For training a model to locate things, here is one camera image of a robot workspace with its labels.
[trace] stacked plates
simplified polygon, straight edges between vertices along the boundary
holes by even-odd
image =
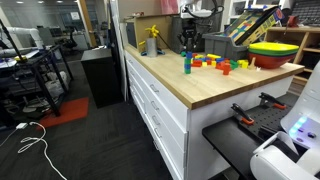
[[[298,50],[295,45],[260,42],[249,45],[249,59],[256,58],[255,66],[274,69],[293,59]]]

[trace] gray carpet floor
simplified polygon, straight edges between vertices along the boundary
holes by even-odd
[[[69,65],[75,80],[65,100],[89,97],[89,113],[47,128],[47,153],[57,169],[74,180],[172,179],[136,106],[123,102],[97,109],[80,61]],[[0,142],[10,132],[0,132]],[[41,135],[35,126],[28,126],[0,147],[0,180],[61,179],[43,154],[44,143],[17,153],[24,145],[21,139]]]

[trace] red block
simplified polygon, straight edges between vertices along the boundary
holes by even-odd
[[[193,64],[201,64],[202,65],[202,60],[193,60]]]
[[[202,66],[202,64],[191,64],[191,67],[201,67]]]
[[[223,66],[223,75],[229,75],[229,72],[231,71],[231,66],[229,63],[225,63]]]
[[[207,64],[211,66],[211,60],[207,60]]]
[[[225,64],[226,64],[225,62],[217,63],[216,69],[223,70],[223,67],[224,67]]]

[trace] red floor mat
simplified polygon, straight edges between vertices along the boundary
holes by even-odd
[[[47,128],[84,118],[88,115],[88,104],[89,98],[64,102],[60,107],[61,116],[46,116],[40,120],[40,124]]]

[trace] drawer handle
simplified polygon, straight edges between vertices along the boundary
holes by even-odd
[[[154,146],[156,147],[157,151],[159,151],[159,147],[155,141],[153,141]]]
[[[156,125],[160,125],[160,123],[159,123],[159,121],[158,121],[156,116],[152,116],[152,120]]]
[[[153,84],[150,85],[150,88],[153,92],[159,92],[159,90]]]
[[[156,135],[158,136],[158,138],[162,138],[162,136],[160,136],[160,134],[158,133],[158,129],[154,128],[154,132],[156,133]]]
[[[157,107],[156,103],[154,101],[151,101],[151,105],[155,110],[159,110],[159,108]]]

